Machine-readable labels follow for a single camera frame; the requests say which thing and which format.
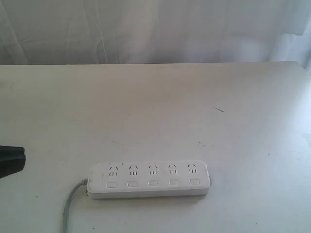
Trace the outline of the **white five-outlet power strip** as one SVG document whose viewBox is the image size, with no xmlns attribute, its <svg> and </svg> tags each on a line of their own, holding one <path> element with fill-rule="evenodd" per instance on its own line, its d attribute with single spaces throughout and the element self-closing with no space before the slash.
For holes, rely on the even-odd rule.
<svg viewBox="0 0 311 233">
<path fill-rule="evenodd" d="M 93 199 L 193 196 L 207 194 L 210 186 L 200 160 L 120 162 L 93 165 L 87 192 Z"/>
</svg>

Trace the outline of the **white backdrop curtain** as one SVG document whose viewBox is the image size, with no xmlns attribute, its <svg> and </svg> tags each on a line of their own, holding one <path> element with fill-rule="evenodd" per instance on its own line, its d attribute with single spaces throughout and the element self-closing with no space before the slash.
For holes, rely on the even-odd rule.
<svg viewBox="0 0 311 233">
<path fill-rule="evenodd" d="M 297 61 L 311 69 L 308 0 L 3 0 L 0 62 Z"/>
</svg>

